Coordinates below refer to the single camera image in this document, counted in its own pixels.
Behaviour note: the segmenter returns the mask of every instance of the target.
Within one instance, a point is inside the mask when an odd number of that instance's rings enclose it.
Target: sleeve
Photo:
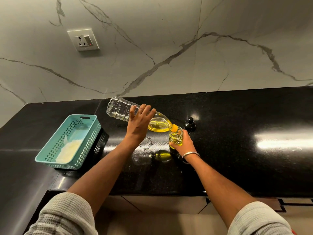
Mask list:
[[[256,201],[243,207],[228,229],[228,235],[292,235],[288,222],[266,204]]]
[[[89,203],[73,193],[54,196],[25,235],[98,235]]]

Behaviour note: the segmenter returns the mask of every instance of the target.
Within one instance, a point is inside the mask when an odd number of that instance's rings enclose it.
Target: bracelet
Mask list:
[[[197,152],[188,152],[188,153],[185,153],[184,155],[182,155],[182,158],[184,158],[184,156],[189,155],[189,154],[197,154],[200,157],[200,154],[198,154]]]

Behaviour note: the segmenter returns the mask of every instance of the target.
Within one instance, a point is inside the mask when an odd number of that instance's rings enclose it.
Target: teal plastic basket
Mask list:
[[[38,153],[35,161],[54,168],[79,169],[100,129],[101,125],[96,115],[69,115]],[[70,162],[58,163],[55,159],[64,146],[65,136],[69,142],[75,139],[82,139],[83,141]]]

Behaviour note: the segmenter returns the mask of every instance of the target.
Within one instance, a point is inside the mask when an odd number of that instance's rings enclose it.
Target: electrical outlet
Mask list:
[[[95,50],[99,49],[98,43],[92,32],[92,29],[84,30],[69,30],[69,37],[71,38],[77,51]]]

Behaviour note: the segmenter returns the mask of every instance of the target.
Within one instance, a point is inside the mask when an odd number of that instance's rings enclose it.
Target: countertop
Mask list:
[[[257,197],[313,197],[313,88],[273,88],[129,97],[184,126],[202,159]],[[27,104],[0,129],[1,228],[25,229],[46,190],[68,189],[123,139],[127,123],[109,117],[109,99]],[[103,130],[80,171],[54,170],[34,158],[69,114],[96,114]],[[112,195],[206,195],[198,176],[168,147],[168,134],[148,131]]]

